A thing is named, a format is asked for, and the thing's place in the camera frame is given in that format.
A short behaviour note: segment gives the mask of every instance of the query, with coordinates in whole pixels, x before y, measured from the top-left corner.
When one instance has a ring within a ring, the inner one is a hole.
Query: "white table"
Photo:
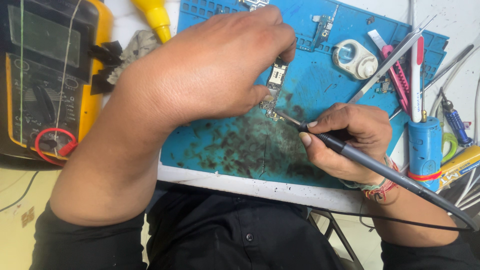
[[[343,0],[344,3],[373,13],[409,23],[409,0]],[[150,29],[143,14],[136,10],[130,0],[105,0],[112,11],[115,21],[112,40],[118,40],[122,47],[127,46],[136,30]],[[177,32],[180,0],[167,0],[165,7],[169,13],[172,35]],[[478,0],[420,0],[418,3],[419,20],[427,15],[438,14],[428,30],[450,37],[446,47],[447,56],[442,66],[448,63],[466,45],[476,40],[480,42],[480,1]],[[480,53],[468,62],[458,74],[447,93],[463,121],[474,121],[474,97],[480,74]],[[426,93],[426,108],[430,110],[438,94],[438,88],[446,76]],[[406,133],[397,143],[392,158],[401,168],[408,161],[408,139]],[[473,129],[467,134],[473,136]],[[198,172],[187,169],[163,166],[158,163],[158,179],[173,183],[228,191],[237,194],[258,196],[293,202],[321,208],[359,212],[362,194],[357,191],[343,191],[331,188],[313,187],[298,184],[286,184],[254,180],[217,173]]]

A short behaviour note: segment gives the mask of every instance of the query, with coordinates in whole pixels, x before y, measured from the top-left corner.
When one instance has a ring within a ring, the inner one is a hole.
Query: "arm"
[[[154,191],[167,136],[272,98],[253,83],[277,55],[293,60],[294,41],[279,9],[267,6],[213,16],[134,62],[60,174],[50,198],[55,215],[83,226],[136,217]]]
[[[385,111],[378,107],[337,103],[322,113],[316,122],[309,124],[309,130],[315,134],[344,128],[353,136],[347,143],[384,162],[385,152],[392,137],[392,128]],[[317,137],[307,133],[300,136],[309,159],[330,175],[367,185],[376,185],[383,181],[382,176],[335,153]],[[385,200],[376,202],[370,197],[368,208],[374,215],[455,227],[455,223],[444,210],[402,187],[387,192]],[[452,243],[458,237],[458,232],[453,231],[379,219],[373,219],[373,222],[380,237],[395,245],[443,246]]]

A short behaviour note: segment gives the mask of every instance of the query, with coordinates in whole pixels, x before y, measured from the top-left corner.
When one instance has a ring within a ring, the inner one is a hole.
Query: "fingernail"
[[[306,132],[300,132],[299,137],[305,147],[308,147],[312,143],[312,138],[310,138],[310,135]]]
[[[266,96],[264,97],[264,100],[265,100],[265,101],[273,101],[273,96],[271,96],[271,95],[266,95]]]
[[[313,122],[311,122],[311,123],[308,123],[308,124],[307,124],[307,127],[314,127],[314,126],[316,126],[317,124],[318,124],[318,121],[313,121]]]

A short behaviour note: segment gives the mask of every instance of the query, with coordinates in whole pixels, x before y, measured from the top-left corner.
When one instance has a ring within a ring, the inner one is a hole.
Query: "multimeter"
[[[1,1],[1,154],[31,158],[36,135],[48,128],[66,130],[80,142],[97,118],[102,95],[91,95],[91,82],[103,65],[88,51],[110,41],[113,16],[98,0],[81,0],[75,12],[78,1],[24,0],[23,29],[20,0]],[[56,142],[43,144],[50,156],[72,139],[53,131],[41,136]]]

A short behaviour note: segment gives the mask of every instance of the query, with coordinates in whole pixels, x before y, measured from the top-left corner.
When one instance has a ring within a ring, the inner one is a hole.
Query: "screwdriver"
[[[287,119],[290,122],[295,123],[298,127],[298,131],[300,132],[309,132],[307,127],[307,122],[302,121],[299,122],[290,116],[282,113],[281,111],[274,110],[276,114]],[[479,227],[476,223],[467,215],[465,212],[461,211],[458,207],[453,205],[451,202],[446,200],[445,198],[439,196],[435,192],[431,191],[430,189],[420,185],[418,182],[402,175],[401,173],[395,171],[394,169],[386,166],[385,164],[380,163],[379,161],[371,158],[370,156],[364,154],[363,152],[355,149],[354,147],[348,145],[346,142],[341,141],[330,134],[320,133],[315,134],[317,138],[321,139],[325,145],[332,149],[333,151],[341,154],[354,162],[359,163],[360,165],[365,166],[366,168],[378,173],[379,175],[389,179],[393,183],[407,189],[410,192],[413,192],[417,196],[433,203],[434,205],[451,212],[452,214],[459,217],[463,222],[465,222],[468,226],[471,226],[474,231],[477,231]]]
[[[443,97],[442,107],[444,109],[445,118],[448,121],[448,124],[452,128],[455,137],[458,140],[458,146],[460,147],[470,147],[473,145],[472,138],[467,136],[465,132],[465,125],[458,115],[458,111],[453,108],[453,103],[447,99],[445,96],[443,87],[440,88],[440,93]]]

